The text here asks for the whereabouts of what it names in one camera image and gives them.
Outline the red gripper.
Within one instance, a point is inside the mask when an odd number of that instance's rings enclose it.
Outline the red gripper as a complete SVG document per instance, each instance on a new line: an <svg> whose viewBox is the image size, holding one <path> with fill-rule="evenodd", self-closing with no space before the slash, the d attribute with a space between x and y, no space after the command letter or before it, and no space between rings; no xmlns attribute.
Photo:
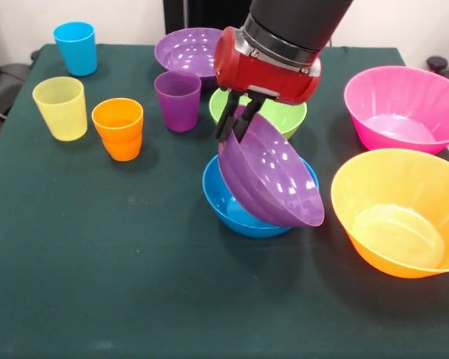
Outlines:
<svg viewBox="0 0 449 359"><path fill-rule="evenodd" d="M321 61L316 59L306 70L281 64L250 46L241 30L227 27L216 46L214 72L219 86L231 89L213 133L216 140L227 140L239 93L249 93L250 102L234 123L234 134L240 142L266 101L265 95L288 105L306 102L320 83Z"/></svg>

